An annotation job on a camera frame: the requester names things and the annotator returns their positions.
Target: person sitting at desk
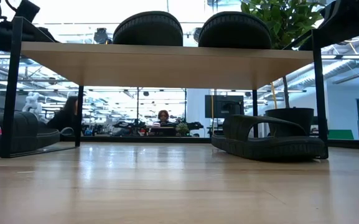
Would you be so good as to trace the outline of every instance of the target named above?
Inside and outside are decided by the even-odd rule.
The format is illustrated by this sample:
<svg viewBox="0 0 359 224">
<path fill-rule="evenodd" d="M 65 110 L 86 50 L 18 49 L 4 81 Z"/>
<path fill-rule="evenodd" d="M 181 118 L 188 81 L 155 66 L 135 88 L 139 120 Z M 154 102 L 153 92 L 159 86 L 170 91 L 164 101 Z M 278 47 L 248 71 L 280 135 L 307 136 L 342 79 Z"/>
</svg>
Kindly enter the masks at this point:
<svg viewBox="0 0 359 224">
<path fill-rule="evenodd" d="M 62 131 L 63 128 L 75 129 L 75 121 L 77 118 L 77 96 L 68 97 L 65 106 L 58 113 L 55 114 L 48 124 L 48 128 Z"/>
<path fill-rule="evenodd" d="M 176 136 L 176 130 L 175 130 L 175 126 L 173 123 L 169 122 L 169 114 L 168 111 L 166 110 L 161 110 L 159 112 L 159 114 L 157 115 L 157 118 L 159 119 L 159 121 L 157 123 L 160 124 L 161 128 L 152 128 L 149 132 L 150 136 L 164 136 L 164 137 L 172 137 L 172 136 Z"/>
</svg>

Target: wooden tabletop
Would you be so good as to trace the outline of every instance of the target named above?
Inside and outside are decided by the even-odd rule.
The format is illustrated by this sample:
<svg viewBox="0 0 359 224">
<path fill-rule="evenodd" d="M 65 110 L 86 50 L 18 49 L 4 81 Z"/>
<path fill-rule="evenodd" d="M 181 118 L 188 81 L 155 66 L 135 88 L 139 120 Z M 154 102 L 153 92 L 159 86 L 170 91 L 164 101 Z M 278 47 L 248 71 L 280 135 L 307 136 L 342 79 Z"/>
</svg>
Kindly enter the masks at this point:
<svg viewBox="0 0 359 224">
<path fill-rule="evenodd" d="M 257 89 L 312 52 L 23 42 L 22 53 L 79 85 Z"/>
<path fill-rule="evenodd" d="M 359 224 L 359 150 L 329 152 L 280 163 L 211 144 L 89 142 L 0 159 L 0 224 Z"/>
</svg>

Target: computer monitor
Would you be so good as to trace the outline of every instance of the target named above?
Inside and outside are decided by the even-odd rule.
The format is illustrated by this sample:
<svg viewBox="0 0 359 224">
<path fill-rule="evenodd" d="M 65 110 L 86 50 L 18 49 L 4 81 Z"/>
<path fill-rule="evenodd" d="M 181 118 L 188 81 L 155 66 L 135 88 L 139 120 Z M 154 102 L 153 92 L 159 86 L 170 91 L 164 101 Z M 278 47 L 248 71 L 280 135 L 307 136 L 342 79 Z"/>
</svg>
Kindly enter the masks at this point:
<svg viewBox="0 0 359 224">
<path fill-rule="evenodd" d="M 243 96 L 205 95 L 206 118 L 226 118 L 234 114 L 244 115 Z"/>
</svg>

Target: black table frame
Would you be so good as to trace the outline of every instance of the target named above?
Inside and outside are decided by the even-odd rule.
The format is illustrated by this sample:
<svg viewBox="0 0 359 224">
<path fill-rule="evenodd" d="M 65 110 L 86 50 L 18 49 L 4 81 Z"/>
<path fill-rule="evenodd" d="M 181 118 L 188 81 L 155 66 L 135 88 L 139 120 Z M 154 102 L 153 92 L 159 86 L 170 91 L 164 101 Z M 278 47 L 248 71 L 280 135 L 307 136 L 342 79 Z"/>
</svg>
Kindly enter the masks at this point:
<svg viewBox="0 0 359 224">
<path fill-rule="evenodd" d="M 38 42 L 54 42 L 38 28 L 32 25 L 29 21 L 23 17 L 15 17 L 12 21 L 13 34 L 12 34 L 12 46 L 11 46 L 11 58 L 9 62 L 9 74 L 7 79 L 6 99 L 4 108 L 4 131 L 2 132 L 2 144 L 0 156 L 2 158 L 12 158 L 17 156 L 26 156 L 32 154 L 39 154 L 52 151 L 60 151 L 66 149 L 73 149 L 79 147 L 81 143 L 81 122 L 82 122 L 82 104 L 83 104 L 83 92 L 84 86 L 78 88 L 78 110 L 75 130 L 75 146 L 65 147 L 61 149 L 50 149 L 46 151 L 32 151 L 32 152 L 21 152 L 12 153 L 12 134 L 13 134 L 13 116 L 14 107 L 16 102 L 16 88 L 17 88 L 17 77 L 19 72 L 19 60 L 21 56 L 21 43 L 22 43 L 22 32 L 25 30 L 31 30 L 35 35 Z M 291 50 L 293 46 L 297 45 L 302 40 L 312 37 L 312 50 L 313 59 L 315 65 L 315 87 L 316 87 L 316 102 L 317 102 L 317 117 L 319 127 L 319 138 L 325 143 L 325 155 L 319 159 L 327 159 L 329 157 L 328 151 L 328 140 L 327 140 L 327 122 L 325 113 L 325 96 L 324 96 L 324 76 L 322 67 L 322 55 L 321 48 L 327 45 L 327 40 L 321 34 L 321 31 L 314 29 L 305 33 L 299 37 L 293 43 L 288 45 L 284 50 Z M 258 115 L 258 101 L 257 101 L 257 90 L 253 90 L 253 116 Z M 254 136 L 258 137 L 258 127 L 254 127 Z"/>
</svg>

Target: black plant pot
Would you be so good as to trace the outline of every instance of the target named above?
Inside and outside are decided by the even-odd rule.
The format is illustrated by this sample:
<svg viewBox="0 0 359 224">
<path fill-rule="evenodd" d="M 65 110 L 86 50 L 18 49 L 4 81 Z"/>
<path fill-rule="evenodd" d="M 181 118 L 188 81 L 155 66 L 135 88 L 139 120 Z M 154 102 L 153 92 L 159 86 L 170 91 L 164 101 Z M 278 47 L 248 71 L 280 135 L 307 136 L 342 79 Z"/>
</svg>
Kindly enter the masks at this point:
<svg viewBox="0 0 359 224">
<path fill-rule="evenodd" d="M 267 110 L 265 113 L 266 116 L 272 118 L 283 119 L 285 121 L 299 124 L 302 128 L 304 128 L 307 135 L 310 133 L 310 127 L 312 126 L 314 118 L 314 110 L 312 108 L 283 108 Z M 286 126 L 271 123 L 269 123 L 269 130 L 271 135 L 276 137 L 288 136 L 289 133 L 291 133 L 288 131 Z"/>
</svg>

